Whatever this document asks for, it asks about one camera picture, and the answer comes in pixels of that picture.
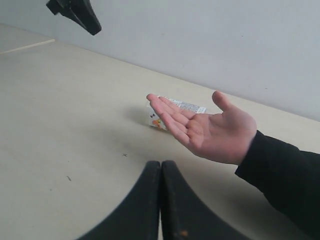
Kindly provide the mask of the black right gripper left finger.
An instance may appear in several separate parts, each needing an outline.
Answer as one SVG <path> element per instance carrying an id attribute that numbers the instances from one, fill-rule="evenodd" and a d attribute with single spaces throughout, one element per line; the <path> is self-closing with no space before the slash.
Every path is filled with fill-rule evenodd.
<path id="1" fill-rule="evenodd" d="M 148 161 L 123 201 L 81 240 L 157 240 L 161 166 Z"/>

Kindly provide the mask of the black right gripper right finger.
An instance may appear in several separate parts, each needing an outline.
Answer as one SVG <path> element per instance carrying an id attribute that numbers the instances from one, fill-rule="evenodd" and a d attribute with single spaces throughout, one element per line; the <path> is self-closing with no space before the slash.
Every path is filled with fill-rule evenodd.
<path id="1" fill-rule="evenodd" d="M 248 240 L 196 195 L 177 164 L 161 164 L 161 226 L 164 240 Z"/>

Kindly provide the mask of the person's open hand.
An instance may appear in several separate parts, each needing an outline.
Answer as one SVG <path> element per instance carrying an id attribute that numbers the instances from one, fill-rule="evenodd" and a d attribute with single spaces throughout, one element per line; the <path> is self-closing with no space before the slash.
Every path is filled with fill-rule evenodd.
<path id="1" fill-rule="evenodd" d="M 212 94 L 212 101 L 221 113 L 197 114 L 184 130 L 178 129 L 177 123 L 171 123 L 167 129 L 194 155 L 239 166 L 257 133 L 256 121 L 219 91 Z"/>

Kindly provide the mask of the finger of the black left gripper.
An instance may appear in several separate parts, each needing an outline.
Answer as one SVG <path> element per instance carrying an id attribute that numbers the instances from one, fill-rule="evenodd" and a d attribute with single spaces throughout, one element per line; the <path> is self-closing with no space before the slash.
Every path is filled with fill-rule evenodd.
<path id="1" fill-rule="evenodd" d="M 102 31 L 89 0 L 49 0 L 46 7 L 54 15 L 60 14 L 74 21 L 92 36 Z"/>

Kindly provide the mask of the black sleeved forearm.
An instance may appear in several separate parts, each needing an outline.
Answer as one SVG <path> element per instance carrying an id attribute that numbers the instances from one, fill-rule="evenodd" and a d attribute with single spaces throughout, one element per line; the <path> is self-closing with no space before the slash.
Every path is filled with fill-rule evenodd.
<path id="1" fill-rule="evenodd" d="M 235 174 L 305 234 L 320 238 L 320 155 L 257 131 Z"/>

